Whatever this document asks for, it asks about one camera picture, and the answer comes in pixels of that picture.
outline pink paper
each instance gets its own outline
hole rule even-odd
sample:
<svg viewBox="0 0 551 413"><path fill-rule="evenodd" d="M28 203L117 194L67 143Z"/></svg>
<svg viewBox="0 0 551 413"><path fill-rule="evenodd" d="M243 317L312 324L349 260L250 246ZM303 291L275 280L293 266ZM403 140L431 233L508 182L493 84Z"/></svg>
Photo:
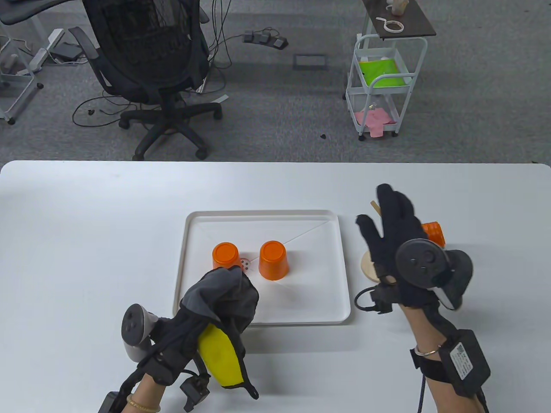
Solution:
<svg viewBox="0 0 551 413"><path fill-rule="evenodd" d="M355 112L356 121L361 124L364 119L364 111ZM369 111L365 119L365 125L369 128L369 134L372 138L380 138L383 136L384 125L394 124L395 121L386 113L382 107Z"/></svg>

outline green folder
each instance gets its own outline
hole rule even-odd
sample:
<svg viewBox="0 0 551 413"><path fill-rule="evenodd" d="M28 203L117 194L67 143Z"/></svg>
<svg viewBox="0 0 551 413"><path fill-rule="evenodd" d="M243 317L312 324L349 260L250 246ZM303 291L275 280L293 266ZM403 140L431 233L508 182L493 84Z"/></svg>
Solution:
<svg viewBox="0 0 551 413"><path fill-rule="evenodd" d="M376 60L374 62L360 62L361 73L364 75L368 86L382 74L400 73L394 59ZM395 88L397 86L406 86L403 78L382 79L377 82L377 88Z"/></svg>

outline upside-down orange cup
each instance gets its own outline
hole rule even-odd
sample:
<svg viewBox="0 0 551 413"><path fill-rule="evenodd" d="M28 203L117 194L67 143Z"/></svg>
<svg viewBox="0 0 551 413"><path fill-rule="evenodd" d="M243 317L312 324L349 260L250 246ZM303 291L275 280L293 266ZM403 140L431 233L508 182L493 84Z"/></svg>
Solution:
<svg viewBox="0 0 551 413"><path fill-rule="evenodd" d="M429 241L434 242L438 246L444 248L446 246L446 240L444 238L444 233L438 222L429 222L423 224L423 231L429 236Z"/></svg>
<svg viewBox="0 0 551 413"><path fill-rule="evenodd" d="M280 280L287 275L289 263L287 262L287 251L282 243L268 241L260 248L258 271L270 281Z"/></svg>
<svg viewBox="0 0 551 413"><path fill-rule="evenodd" d="M231 242L222 242L212 250L212 268L231 268L234 265L241 267L239 250Z"/></svg>

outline gray carpet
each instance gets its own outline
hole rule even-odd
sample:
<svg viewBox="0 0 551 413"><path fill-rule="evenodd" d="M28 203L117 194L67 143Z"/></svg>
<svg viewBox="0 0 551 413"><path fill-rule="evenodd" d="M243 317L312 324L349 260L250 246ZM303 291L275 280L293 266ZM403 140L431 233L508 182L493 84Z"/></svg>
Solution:
<svg viewBox="0 0 551 413"><path fill-rule="evenodd" d="M282 52L240 39L228 41L233 66L223 92L190 97L209 101L226 93L224 119L191 125L212 148L210 161L322 162L551 162L551 4L549 0L419 0L438 35L429 50L400 135L359 142L345 102L344 74L363 22L360 0L233 0L227 36L272 26L289 39ZM210 12L210 5L204 1ZM82 5L70 2L41 14L47 29L82 25ZM211 26L204 26L212 37ZM12 34L32 38L27 23ZM410 55L414 50L408 48ZM292 69L294 53L325 53L324 72ZM223 51L218 61L227 61ZM80 128L71 113L101 94L90 67L45 67L45 88L16 125L0 123L0 166L14 159L129 160L144 136L140 124ZM207 90L221 83L215 73ZM94 108L88 116L86 110ZM91 102L79 122L113 119ZM147 160L194 160L181 135L162 139Z"/></svg>

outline black wristband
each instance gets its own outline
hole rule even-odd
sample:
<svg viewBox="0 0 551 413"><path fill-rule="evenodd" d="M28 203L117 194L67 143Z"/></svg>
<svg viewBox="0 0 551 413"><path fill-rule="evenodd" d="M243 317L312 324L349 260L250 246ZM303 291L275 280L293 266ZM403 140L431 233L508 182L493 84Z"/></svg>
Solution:
<svg viewBox="0 0 551 413"><path fill-rule="evenodd" d="M411 349L409 352L412 355L415 368L421 369L421 373L423 373L425 377L436 382L451 383L441 361L430 360L426 357L418 356L415 354L415 349Z"/></svg>

